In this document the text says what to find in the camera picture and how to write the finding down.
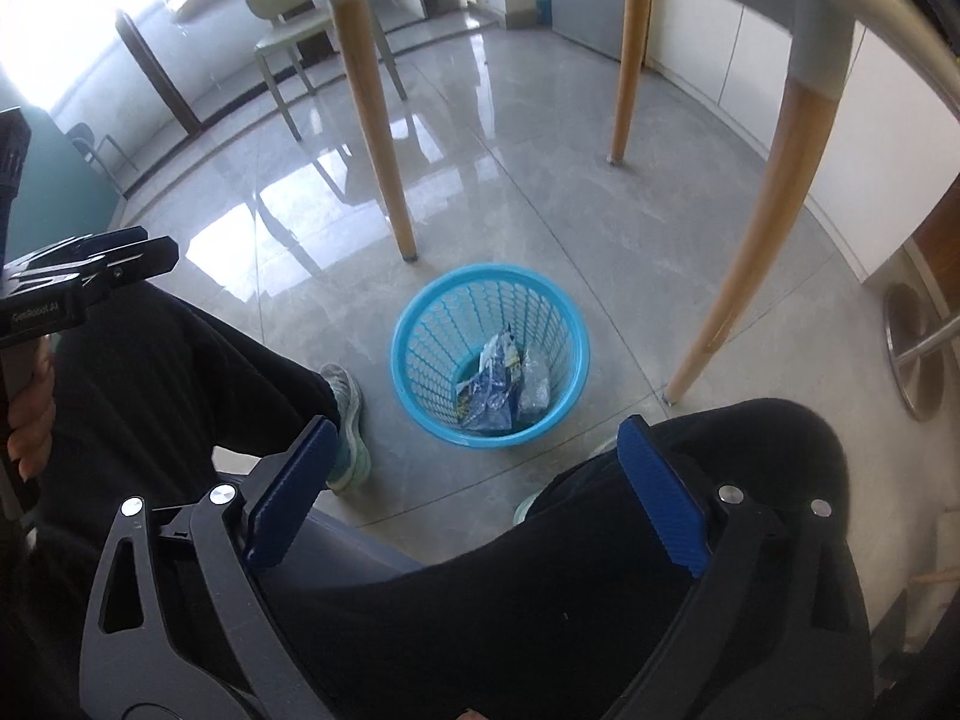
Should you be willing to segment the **person's left hand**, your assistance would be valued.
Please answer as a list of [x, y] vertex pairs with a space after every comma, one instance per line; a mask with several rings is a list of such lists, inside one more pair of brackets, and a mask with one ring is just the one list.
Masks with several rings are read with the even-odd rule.
[[7, 452], [23, 481], [37, 478], [46, 468], [55, 421], [53, 351], [44, 337], [32, 360], [31, 379], [14, 397], [8, 410], [11, 433]]

